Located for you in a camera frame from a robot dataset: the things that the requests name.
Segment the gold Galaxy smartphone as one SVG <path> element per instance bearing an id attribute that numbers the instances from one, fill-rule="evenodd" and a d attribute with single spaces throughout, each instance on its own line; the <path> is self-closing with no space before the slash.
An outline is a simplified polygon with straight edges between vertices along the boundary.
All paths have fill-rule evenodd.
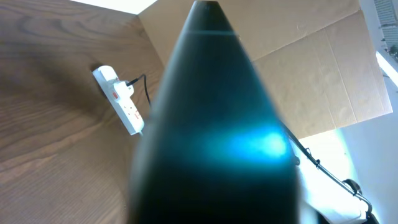
<path id="1" fill-rule="evenodd" d="M 196 1 L 131 167 L 128 223 L 298 223 L 295 156 L 216 1 Z"/>

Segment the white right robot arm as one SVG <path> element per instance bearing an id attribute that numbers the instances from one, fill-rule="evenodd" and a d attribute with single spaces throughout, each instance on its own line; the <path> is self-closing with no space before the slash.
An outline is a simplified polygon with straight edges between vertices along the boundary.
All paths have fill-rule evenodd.
<path id="1" fill-rule="evenodd" d="M 356 174 L 344 144 L 337 137 L 290 141 L 302 200 L 327 223 L 377 223 L 373 207 L 356 187 Z"/>

